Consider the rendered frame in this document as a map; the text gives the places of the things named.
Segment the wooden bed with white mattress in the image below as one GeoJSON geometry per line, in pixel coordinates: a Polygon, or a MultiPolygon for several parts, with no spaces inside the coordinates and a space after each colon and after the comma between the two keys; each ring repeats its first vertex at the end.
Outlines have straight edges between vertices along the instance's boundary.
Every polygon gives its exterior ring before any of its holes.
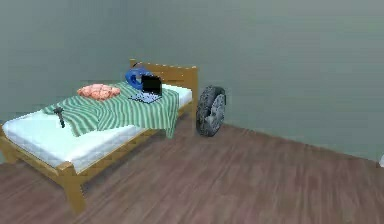
{"type": "MultiPolygon", "coordinates": [[[[142,63],[134,59],[130,67],[144,67],[160,78],[162,91],[179,94],[178,117],[195,112],[197,106],[198,69],[142,63]]],[[[76,137],[58,116],[42,109],[0,126],[0,151],[8,163],[22,160],[60,185],[72,209],[85,208],[82,185],[118,161],[140,143],[164,129],[145,129],[128,125],[105,131],[92,131],[76,137]]]]}

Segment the open black laptop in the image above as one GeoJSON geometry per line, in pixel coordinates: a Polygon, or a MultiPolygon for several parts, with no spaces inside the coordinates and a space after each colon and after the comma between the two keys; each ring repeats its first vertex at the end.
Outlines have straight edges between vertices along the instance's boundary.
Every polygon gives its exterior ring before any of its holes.
{"type": "Polygon", "coordinates": [[[131,96],[132,100],[151,104],[162,97],[162,83],[159,77],[143,75],[141,84],[142,90],[131,96]]]}

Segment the pink quilted pillow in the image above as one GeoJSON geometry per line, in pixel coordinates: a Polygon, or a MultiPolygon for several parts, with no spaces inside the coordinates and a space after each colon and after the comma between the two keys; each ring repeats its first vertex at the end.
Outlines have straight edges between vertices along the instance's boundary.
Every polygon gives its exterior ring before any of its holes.
{"type": "Polygon", "coordinates": [[[120,89],[106,84],[91,84],[77,90],[79,96],[104,101],[120,94],[120,89]]]}

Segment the small black dumbbell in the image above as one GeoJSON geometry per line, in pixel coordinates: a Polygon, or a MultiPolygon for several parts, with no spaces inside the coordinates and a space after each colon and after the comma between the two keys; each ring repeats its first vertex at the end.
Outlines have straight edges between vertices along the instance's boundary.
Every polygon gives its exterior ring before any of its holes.
{"type": "Polygon", "coordinates": [[[53,112],[58,116],[62,128],[65,127],[65,121],[62,115],[63,111],[64,109],[62,107],[57,107],[53,110],[53,112]]]}

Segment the grey car tyre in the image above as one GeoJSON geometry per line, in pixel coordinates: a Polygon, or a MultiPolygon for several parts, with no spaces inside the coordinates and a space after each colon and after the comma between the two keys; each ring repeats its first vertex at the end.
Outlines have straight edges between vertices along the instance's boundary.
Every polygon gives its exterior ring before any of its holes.
{"type": "Polygon", "coordinates": [[[224,122],[226,94],[222,87],[207,86],[200,95],[196,111],[196,130],[213,137],[224,122]]]}

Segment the blue pillow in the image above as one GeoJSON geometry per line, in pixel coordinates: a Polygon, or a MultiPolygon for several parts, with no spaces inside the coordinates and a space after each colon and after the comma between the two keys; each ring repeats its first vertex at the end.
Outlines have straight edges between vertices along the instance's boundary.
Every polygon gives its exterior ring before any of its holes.
{"type": "Polygon", "coordinates": [[[143,85],[137,80],[138,76],[152,76],[152,73],[144,67],[134,67],[127,71],[125,79],[129,85],[137,90],[141,90],[143,85]]]}

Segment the green striped blanket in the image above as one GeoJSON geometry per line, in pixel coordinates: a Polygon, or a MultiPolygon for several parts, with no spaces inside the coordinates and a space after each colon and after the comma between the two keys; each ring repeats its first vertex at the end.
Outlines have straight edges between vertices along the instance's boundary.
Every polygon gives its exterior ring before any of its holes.
{"type": "Polygon", "coordinates": [[[120,89],[120,94],[104,101],[83,96],[72,96],[42,109],[47,115],[54,115],[54,109],[61,107],[66,124],[72,128],[74,136],[92,131],[105,131],[134,125],[145,129],[164,129],[172,138],[179,111],[179,94],[170,89],[162,91],[162,97],[153,103],[131,99],[138,90],[125,82],[112,84],[120,89]]]}

